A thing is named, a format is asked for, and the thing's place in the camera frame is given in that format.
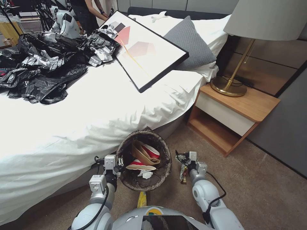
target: lamp shade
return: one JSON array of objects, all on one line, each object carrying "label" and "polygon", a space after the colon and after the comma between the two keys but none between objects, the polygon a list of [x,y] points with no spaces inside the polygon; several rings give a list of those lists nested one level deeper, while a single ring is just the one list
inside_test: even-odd
[{"label": "lamp shade", "polygon": [[307,22],[307,0],[239,0],[224,31],[240,37],[288,41]]}]

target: abstract art print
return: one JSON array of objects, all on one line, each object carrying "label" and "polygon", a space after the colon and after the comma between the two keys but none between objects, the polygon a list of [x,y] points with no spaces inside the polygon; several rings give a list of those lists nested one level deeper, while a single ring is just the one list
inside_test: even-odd
[{"label": "abstract art print", "polygon": [[101,27],[117,32],[115,53],[140,93],[189,57],[189,53],[133,19],[116,11]]}]

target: brown carpet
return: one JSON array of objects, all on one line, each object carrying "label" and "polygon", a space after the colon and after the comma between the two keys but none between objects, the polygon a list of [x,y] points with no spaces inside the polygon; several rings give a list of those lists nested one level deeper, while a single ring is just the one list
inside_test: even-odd
[{"label": "brown carpet", "polygon": [[[201,136],[182,124],[166,142],[171,153],[197,151],[199,159],[227,191],[223,199],[248,229],[307,229],[307,181],[248,141],[243,141],[227,158]],[[156,190],[148,193],[148,205],[178,210],[203,222],[192,196],[192,186],[179,182],[180,165],[173,159],[172,173]],[[45,200],[0,229],[66,230],[89,201],[85,186]],[[111,211],[114,219],[136,208],[138,192],[118,182]]]}]

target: gray pillow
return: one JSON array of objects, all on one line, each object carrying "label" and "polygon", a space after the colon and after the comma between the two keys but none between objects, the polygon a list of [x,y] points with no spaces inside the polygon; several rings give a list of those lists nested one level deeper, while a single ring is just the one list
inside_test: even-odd
[{"label": "gray pillow", "polygon": [[190,16],[174,26],[164,38],[189,52],[190,57],[178,65],[178,70],[190,70],[216,60],[208,45],[196,32]]}]

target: bedside table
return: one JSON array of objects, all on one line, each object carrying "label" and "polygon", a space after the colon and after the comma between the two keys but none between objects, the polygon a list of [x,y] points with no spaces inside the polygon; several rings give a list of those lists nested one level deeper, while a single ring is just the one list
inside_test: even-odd
[{"label": "bedside table", "polygon": [[244,96],[225,96],[207,84],[199,89],[187,125],[226,157],[279,101],[249,87]]}]

